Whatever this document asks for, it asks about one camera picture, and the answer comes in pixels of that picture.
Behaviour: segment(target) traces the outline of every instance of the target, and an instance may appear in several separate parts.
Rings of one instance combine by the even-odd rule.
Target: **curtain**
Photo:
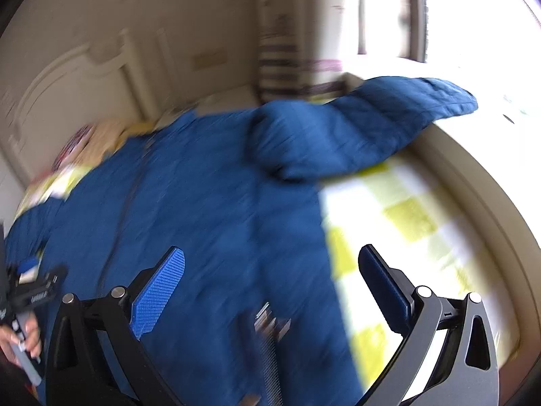
[[[343,94],[344,61],[358,53],[359,0],[259,0],[263,101],[326,102]]]

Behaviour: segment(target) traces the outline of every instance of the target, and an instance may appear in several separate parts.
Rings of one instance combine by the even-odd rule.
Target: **blue coat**
[[[182,402],[236,406],[259,393],[266,404],[247,337],[269,301],[276,316],[292,319],[277,350],[285,404],[351,406],[363,390],[331,280],[316,181],[379,163],[433,120],[476,108],[449,82],[382,77],[326,105],[189,112],[129,139],[65,202],[25,212],[7,237],[7,259],[20,262],[46,242],[41,270],[67,264],[63,292],[87,299],[127,286],[179,246],[185,275],[141,341]],[[51,303],[38,313],[46,340],[57,309]]]

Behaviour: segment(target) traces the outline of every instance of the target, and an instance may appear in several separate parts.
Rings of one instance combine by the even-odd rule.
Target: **gray handle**
[[[25,313],[19,313],[16,316],[17,322],[19,324],[19,329],[24,338],[26,338],[26,335],[24,334],[24,331],[25,331],[24,327],[29,317],[30,317],[29,311]],[[21,364],[21,367],[23,368],[24,372],[26,372],[26,375],[28,376],[30,382],[34,386],[39,385],[41,383],[42,378],[37,372],[36,368],[34,368],[34,366],[32,365],[32,361],[30,360],[29,355],[25,351],[23,351],[21,348],[19,348],[19,345],[15,345],[13,343],[10,345],[11,345],[11,349],[13,350],[13,353],[15,354],[15,356],[17,357],[18,361]]]

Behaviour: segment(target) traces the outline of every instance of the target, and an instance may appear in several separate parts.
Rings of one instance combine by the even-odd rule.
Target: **silver screw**
[[[75,299],[75,296],[73,293],[66,293],[64,297],[62,298],[62,302],[64,303],[72,303]]]
[[[122,298],[125,294],[126,289],[124,287],[115,287],[111,290],[111,296],[115,299]]]
[[[479,293],[471,292],[469,296],[470,296],[470,301],[475,302],[475,303],[481,302],[481,295]]]
[[[417,288],[417,294],[423,298],[429,298],[432,296],[432,290],[430,290],[428,287],[425,287],[424,285],[421,285]]]

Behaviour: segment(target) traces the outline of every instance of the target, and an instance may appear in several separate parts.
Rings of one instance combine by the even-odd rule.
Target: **dark blue gripper pad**
[[[359,271],[389,328],[403,337],[408,335],[410,330],[408,300],[378,256],[368,246],[364,246],[359,252]]]
[[[130,327],[137,340],[144,333],[151,332],[158,322],[160,314],[184,275],[184,265],[184,252],[179,248],[173,249],[135,298]]]

